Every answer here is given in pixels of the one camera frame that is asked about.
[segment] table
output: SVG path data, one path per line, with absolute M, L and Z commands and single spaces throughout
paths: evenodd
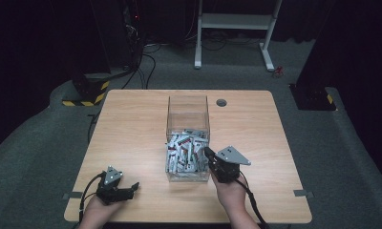
M 266 31 L 265 42 L 260 43 L 260 52 L 265 61 L 265 67 L 269 72 L 275 70 L 268 52 L 269 41 L 277 22 L 278 12 L 283 0 L 276 0 L 274 12 L 271 15 L 252 14 L 223 14 L 223 13 L 203 13 L 202 0 L 200 0 L 199 17 L 197 26 L 197 45 L 195 48 L 194 68 L 202 67 L 202 29 L 242 29 Z
M 210 148 L 232 145 L 251 162 L 241 166 L 258 208 L 268 223 L 307 223 L 311 213 L 302 190 L 273 97 L 267 91 L 111 90 L 108 92 L 74 189 L 112 165 L 123 171 L 119 188 L 136 182 L 132 200 L 111 221 L 222 223 L 228 218 L 212 179 L 206 183 L 168 182 L 164 172 L 168 98 L 207 95 Z M 220 107 L 218 99 L 227 105 Z M 98 180 L 88 194 L 96 190 Z M 248 198 L 248 212 L 256 219 Z M 70 198 L 65 219 L 78 221 L 79 198 Z

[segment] human hand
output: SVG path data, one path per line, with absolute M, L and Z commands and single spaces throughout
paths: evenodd
M 79 229 L 96 229 L 102 227 L 111 216 L 123 205 L 124 201 L 113 202 L 105 205 L 97 196 L 90 199 L 84 211 L 83 220 Z
M 215 175 L 211 174 L 217 188 L 218 199 L 224 210 L 245 210 L 245 189 L 239 183 L 219 183 Z M 239 176 L 238 181 L 246 185 L 243 176 Z
M 230 183 L 219 183 L 215 175 L 212 180 L 217 188 L 218 199 L 227 213 L 233 229 L 258 229 L 257 222 L 247 213 L 245 209 L 245 189 L 232 181 Z M 239 176 L 238 181 L 246 185 L 243 176 Z

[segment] black equipment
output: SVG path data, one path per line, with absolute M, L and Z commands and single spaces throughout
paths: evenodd
M 209 147 L 205 147 L 204 153 L 209 159 L 209 169 L 220 183 L 229 183 L 237 179 L 241 172 L 240 165 L 251 164 L 249 160 L 232 146 L 219 151 L 217 154 Z

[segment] transparent container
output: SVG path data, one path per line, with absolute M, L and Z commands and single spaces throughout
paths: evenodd
M 207 97 L 170 96 L 167 115 L 165 172 L 170 182 L 206 182 L 209 146 Z

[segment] white shelf stand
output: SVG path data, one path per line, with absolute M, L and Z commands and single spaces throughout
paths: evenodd
M 268 44 L 277 21 L 278 12 L 283 0 L 276 0 L 274 12 L 270 15 L 252 14 L 222 14 L 222 13 L 203 13 L 202 0 L 200 0 L 198 17 L 197 46 L 195 49 L 196 69 L 202 67 L 202 29 L 239 29 L 239 30 L 258 30 L 266 31 L 265 42 L 260 43 L 260 51 L 265 60 L 265 67 L 268 71 L 274 71 L 274 65 L 268 53 Z

